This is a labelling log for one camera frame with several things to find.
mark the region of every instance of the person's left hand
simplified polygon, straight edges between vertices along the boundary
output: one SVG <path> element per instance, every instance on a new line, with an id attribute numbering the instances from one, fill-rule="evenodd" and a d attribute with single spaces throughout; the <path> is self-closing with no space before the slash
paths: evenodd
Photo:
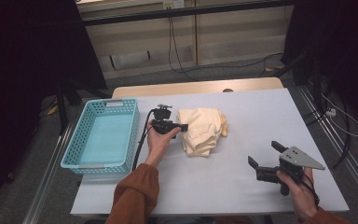
<path id="1" fill-rule="evenodd" d="M 147 123 L 147 129 L 150 129 L 147 133 L 149 155 L 145 163 L 157 167 L 162 161 L 162 158 L 170 145 L 171 139 L 181 131 L 181 128 L 177 127 L 172 129 L 169 133 L 160 134 L 152 128 L 152 121 L 149 120 Z"/>

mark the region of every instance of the gray floor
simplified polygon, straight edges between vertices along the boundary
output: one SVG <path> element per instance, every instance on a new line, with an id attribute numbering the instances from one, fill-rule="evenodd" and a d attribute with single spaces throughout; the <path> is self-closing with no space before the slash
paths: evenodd
<path id="1" fill-rule="evenodd" d="M 257 60 L 241 61 L 233 63 L 223 63 L 219 66 L 233 66 L 253 63 Z M 267 67 L 280 65 L 279 56 L 273 57 L 266 62 Z M 217 80 L 217 79 L 235 79 L 259 77 L 263 71 L 263 63 L 253 66 L 243 66 L 237 68 L 215 67 L 204 68 L 188 73 L 191 78 L 196 80 Z M 271 73 L 263 74 L 264 77 L 270 76 Z M 111 93 L 116 87 L 147 85 L 159 83 L 174 83 L 193 81 L 181 73 L 173 71 L 156 72 L 153 74 L 143 74 L 135 77 L 119 77 L 107 80 L 109 87 L 108 93 Z M 306 86 L 296 87 L 289 75 L 282 77 L 283 85 L 289 89 L 293 99 L 302 115 L 311 112 L 311 109 L 301 94 L 301 89 Z M 86 92 L 81 92 L 83 97 L 89 97 Z M 45 99 L 42 105 L 48 104 L 51 98 Z M 76 120 L 79 110 L 77 106 L 66 107 L 71 120 Z M 356 115 L 355 110 L 350 110 L 351 114 Z M 313 120 L 314 117 L 308 118 L 305 122 Z M 49 158 L 53 154 L 53 150 L 59 141 L 60 121 L 58 114 L 42 118 L 39 121 L 37 132 L 28 146 L 27 153 L 22 158 L 17 170 L 14 172 L 15 180 L 12 183 L 5 184 L 0 190 L 0 223 L 22 223 L 27 215 L 27 211 L 33 201 L 38 185 L 48 167 Z M 335 150 L 330 139 L 326 136 L 322 126 L 315 122 L 309 126 L 310 133 L 314 138 L 318 148 L 321 150 L 325 161 L 330 166 L 334 164 L 339 155 Z M 358 138 L 352 138 L 351 153 L 358 160 Z M 342 164 L 336 169 L 334 178 L 347 201 L 350 211 L 341 216 L 348 219 L 351 223 L 358 223 L 358 183 L 352 177 L 346 164 Z M 85 218 L 71 216 L 70 209 L 76 190 L 78 181 L 81 179 L 79 175 L 73 175 L 70 171 L 58 167 L 55 171 L 51 186 L 49 186 L 49 194 L 45 199 L 44 206 L 38 217 L 38 223 L 84 223 Z M 272 215 L 274 223 L 295 223 L 296 218 L 293 214 Z"/>

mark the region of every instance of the white tabletop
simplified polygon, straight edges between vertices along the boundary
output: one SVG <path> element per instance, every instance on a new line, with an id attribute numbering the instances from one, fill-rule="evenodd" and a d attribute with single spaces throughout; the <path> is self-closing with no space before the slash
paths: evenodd
<path id="1" fill-rule="evenodd" d="M 181 138 L 171 141 L 159 165 L 160 193 L 152 215 L 256 215 L 293 211 L 290 196 L 280 185 L 257 181 L 248 164 L 252 156 L 260 166 L 279 164 L 279 152 L 271 141 L 296 146 L 326 166 L 287 89 L 140 97 L 138 138 L 146 114 L 157 104 L 179 108 L 214 107 L 227 115 L 228 137 L 220 138 L 209 158 L 189 158 Z M 145 160 L 144 143 L 139 162 Z M 320 206 L 327 211 L 347 211 L 340 190 L 328 170 L 314 170 Z M 109 214 L 117 179 L 84 176 L 71 214 Z"/>

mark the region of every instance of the teal basket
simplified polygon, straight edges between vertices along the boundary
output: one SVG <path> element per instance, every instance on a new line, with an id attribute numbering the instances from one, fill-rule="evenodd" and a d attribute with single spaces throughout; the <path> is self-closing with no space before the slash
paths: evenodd
<path id="1" fill-rule="evenodd" d="M 136 99 L 88 101 L 61 161 L 75 174 L 128 174 L 138 129 Z"/>

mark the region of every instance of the table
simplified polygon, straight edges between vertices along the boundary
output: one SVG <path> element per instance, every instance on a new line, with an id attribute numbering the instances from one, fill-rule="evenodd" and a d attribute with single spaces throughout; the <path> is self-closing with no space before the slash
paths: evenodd
<path id="1" fill-rule="evenodd" d="M 251 85 L 256 82 L 260 82 L 262 90 L 249 91 L 257 89 L 257 85 Z M 236 89 L 241 86 L 238 83 L 249 85 Z M 275 85 L 266 90 L 267 83 Z M 175 84 L 167 84 L 120 88 L 114 92 L 115 98 L 142 94 L 137 98 L 141 113 L 138 136 L 146 113 L 159 103 L 172 104 L 173 115 L 177 114 L 178 108 L 207 106 L 217 106 L 227 114 L 228 138 L 219 139 L 209 158 L 189 158 L 182 150 L 180 137 L 171 141 L 170 149 L 158 167 L 160 194 L 152 216 L 261 215 L 293 211 L 290 196 L 282 196 L 279 185 L 257 181 L 255 171 L 247 164 L 249 155 L 262 166 L 278 165 L 279 153 L 270 146 L 270 141 L 276 140 L 287 147 L 299 147 L 326 166 L 288 90 L 279 83 L 275 78 L 203 82 L 197 89 L 201 93 L 191 94 L 191 98 L 190 89 L 197 83 L 177 84 L 181 87 L 178 89 L 174 88 Z M 208 84 L 216 89 L 206 91 Z M 229 88 L 236 91 L 220 92 Z M 164 89 L 169 95 L 162 95 Z M 146 97 L 147 94 L 158 96 Z M 147 144 L 144 144 L 139 163 L 145 160 L 147 150 Z M 328 171 L 315 171 L 314 176 L 315 188 L 319 190 L 321 206 L 325 210 L 349 210 Z M 118 181 L 119 178 L 106 175 L 85 175 L 71 214 L 82 217 L 107 215 Z"/>

